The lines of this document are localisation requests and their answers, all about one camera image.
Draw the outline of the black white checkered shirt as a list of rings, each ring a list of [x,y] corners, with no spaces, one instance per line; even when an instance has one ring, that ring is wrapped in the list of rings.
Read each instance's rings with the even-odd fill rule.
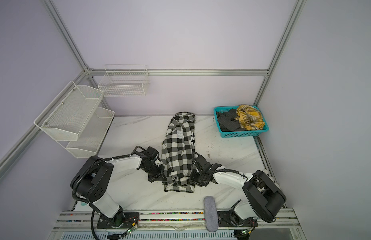
[[[160,160],[164,166],[165,192],[193,193],[191,173],[194,169],[192,154],[195,152],[195,114],[175,114],[167,127],[161,144]]]

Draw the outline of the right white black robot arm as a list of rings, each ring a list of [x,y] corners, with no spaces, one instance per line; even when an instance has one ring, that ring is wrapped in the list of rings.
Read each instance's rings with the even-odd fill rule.
[[[220,225],[256,227],[258,219],[266,223],[276,221],[286,196],[267,170],[241,173],[226,169],[221,164],[211,164],[199,153],[192,154],[192,162],[195,166],[191,173],[193,184],[199,187],[206,187],[209,183],[226,185],[241,190],[246,197],[245,200],[238,200],[228,211],[216,212]]]

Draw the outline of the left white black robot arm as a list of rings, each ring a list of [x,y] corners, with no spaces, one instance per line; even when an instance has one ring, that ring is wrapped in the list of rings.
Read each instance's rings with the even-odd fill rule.
[[[105,159],[91,156],[70,183],[72,198],[89,205],[111,228],[131,224],[134,221],[126,219],[123,208],[108,193],[111,177],[125,170],[143,170],[149,182],[163,182],[164,167],[159,162],[159,152],[152,147],[137,146],[128,155]]]

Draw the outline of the grey foam microphone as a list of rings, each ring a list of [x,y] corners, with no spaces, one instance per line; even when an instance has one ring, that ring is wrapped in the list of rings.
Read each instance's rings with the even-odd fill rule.
[[[219,227],[219,219],[213,196],[206,196],[203,200],[205,226],[209,232],[216,232]]]

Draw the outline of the teal plastic basket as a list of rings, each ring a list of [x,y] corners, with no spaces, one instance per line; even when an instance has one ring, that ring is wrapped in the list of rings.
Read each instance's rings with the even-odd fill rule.
[[[268,127],[268,124],[265,120],[265,117],[262,115],[263,118],[264,118],[264,121],[265,121],[265,126],[264,126],[263,130],[260,130],[260,131],[240,131],[240,132],[222,132],[221,129],[220,129],[219,123],[217,122],[216,112],[227,112],[230,109],[237,109],[238,107],[239,106],[224,106],[224,107],[214,108],[214,117],[215,117],[215,120],[216,120],[216,126],[217,126],[218,131],[220,133],[220,136],[222,138],[256,137],[256,136],[259,136],[260,134],[265,133],[269,130],[269,127]]]

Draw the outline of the dark grey striped shirt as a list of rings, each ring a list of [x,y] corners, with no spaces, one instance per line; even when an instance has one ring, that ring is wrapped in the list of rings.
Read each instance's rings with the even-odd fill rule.
[[[230,109],[227,112],[216,112],[216,116],[222,132],[246,131],[246,129],[242,128],[240,122],[236,119],[238,117],[236,109]]]

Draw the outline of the yellow plaid shirt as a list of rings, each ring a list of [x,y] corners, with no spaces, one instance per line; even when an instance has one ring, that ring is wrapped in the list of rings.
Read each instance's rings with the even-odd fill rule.
[[[238,120],[241,128],[246,131],[260,131],[265,126],[265,121],[262,113],[255,107],[249,105],[240,105],[236,109],[236,120]]]

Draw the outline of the white mesh two-tier shelf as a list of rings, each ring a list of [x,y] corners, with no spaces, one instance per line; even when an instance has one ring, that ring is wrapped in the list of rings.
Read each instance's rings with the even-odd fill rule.
[[[102,107],[103,91],[71,81],[34,125],[77,159],[97,155],[114,119]]]

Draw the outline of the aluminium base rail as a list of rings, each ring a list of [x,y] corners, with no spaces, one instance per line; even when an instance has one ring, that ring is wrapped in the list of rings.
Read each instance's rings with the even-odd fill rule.
[[[259,218],[242,227],[231,227],[222,219],[218,230],[206,228],[203,210],[127,211],[120,229],[108,228],[99,214],[62,212],[50,240],[305,240],[293,209],[282,209],[274,223]]]

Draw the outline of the aluminium frame profile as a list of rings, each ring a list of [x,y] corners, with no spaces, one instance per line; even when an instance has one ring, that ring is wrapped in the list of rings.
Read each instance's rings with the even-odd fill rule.
[[[92,69],[87,73],[91,76],[102,76],[106,73],[146,73],[150,76],[262,76],[266,77],[269,70],[264,69]]]

